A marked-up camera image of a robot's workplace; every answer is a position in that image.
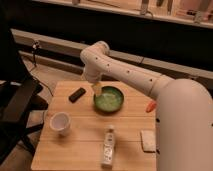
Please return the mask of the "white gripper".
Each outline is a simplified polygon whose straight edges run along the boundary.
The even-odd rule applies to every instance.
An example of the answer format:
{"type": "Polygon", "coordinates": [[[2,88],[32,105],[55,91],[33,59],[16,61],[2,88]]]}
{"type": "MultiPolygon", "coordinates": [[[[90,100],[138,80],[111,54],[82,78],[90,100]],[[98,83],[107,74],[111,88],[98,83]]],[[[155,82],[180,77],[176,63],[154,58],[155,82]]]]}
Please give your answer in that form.
{"type": "Polygon", "coordinates": [[[98,68],[92,66],[85,66],[83,69],[83,76],[89,82],[92,83],[92,89],[96,96],[102,94],[102,85],[99,82],[102,78],[102,73],[98,68]]]}

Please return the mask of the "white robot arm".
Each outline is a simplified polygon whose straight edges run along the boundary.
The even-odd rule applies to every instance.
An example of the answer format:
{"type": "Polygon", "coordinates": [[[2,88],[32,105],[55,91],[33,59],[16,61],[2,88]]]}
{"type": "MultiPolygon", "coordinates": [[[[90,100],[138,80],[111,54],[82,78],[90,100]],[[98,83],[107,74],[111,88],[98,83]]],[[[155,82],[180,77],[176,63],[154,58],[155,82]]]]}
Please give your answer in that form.
{"type": "Polygon", "coordinates": [[[83,49],[80,58],[88,82],[106,74],[157,102],[157,171],[213,171],[213,98],[202,84],[115,60],[104,41],[83,49]]]}

